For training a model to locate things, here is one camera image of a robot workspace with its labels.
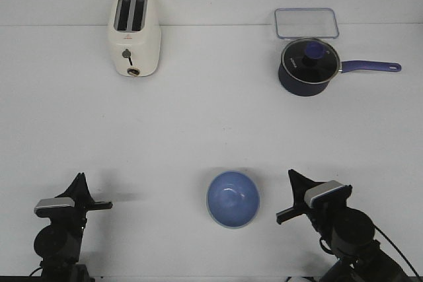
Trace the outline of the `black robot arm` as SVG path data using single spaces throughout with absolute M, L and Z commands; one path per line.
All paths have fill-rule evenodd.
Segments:
M 258 211 L 243 226 L 217 223 L 207 206 L 210 184 L 225 166 L 160 168 L 127 175 L 119 170 L 88 173 L 93 196 L 113 206 L 88 214 L 81 257 L 91 274 L 107 277 L 282 277 L 322 275 L 334 256 L 319 245 L 341 245 L 347 254 L 374 238 L 353 221 L 337 226 L 306 215 L 279 223 L 293 206 L 286 169 L 265 172 L 238 167 L 255 184 Z
M 93 199 L 83 172 L 76 175 L 62 194 L 36 204 L 34 214 L 50 220 L 34 239 L 34 251 L 42 259 L 42 281 L 95 280 L 87 266 L 79 263 L 87 213 L 112 207 L 111 201 Z

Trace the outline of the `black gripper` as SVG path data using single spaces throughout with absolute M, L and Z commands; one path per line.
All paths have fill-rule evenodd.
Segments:
M 84 172 L 79 172 L 69 187 L 57 197 L 70 197 L 73 200 L 78 200 L 71 217 L 73 226 L 78 229 L 85 228 L 89 211 L 107 210 L 113 207 L 111 201 L 95 201 L 93 199 Z
M 318 186 L 319 182 L 307 178 L 294 169 L 288 170 L 288 176 L 293 194 L 293 206 L 276 213 L 276 222 L 280 225 L 292 218 L 306 215 L 314 229 L 322 229 L 327 222 L 322 198 L 310 200 L 311 205 L 303 201 L 305 191 Z

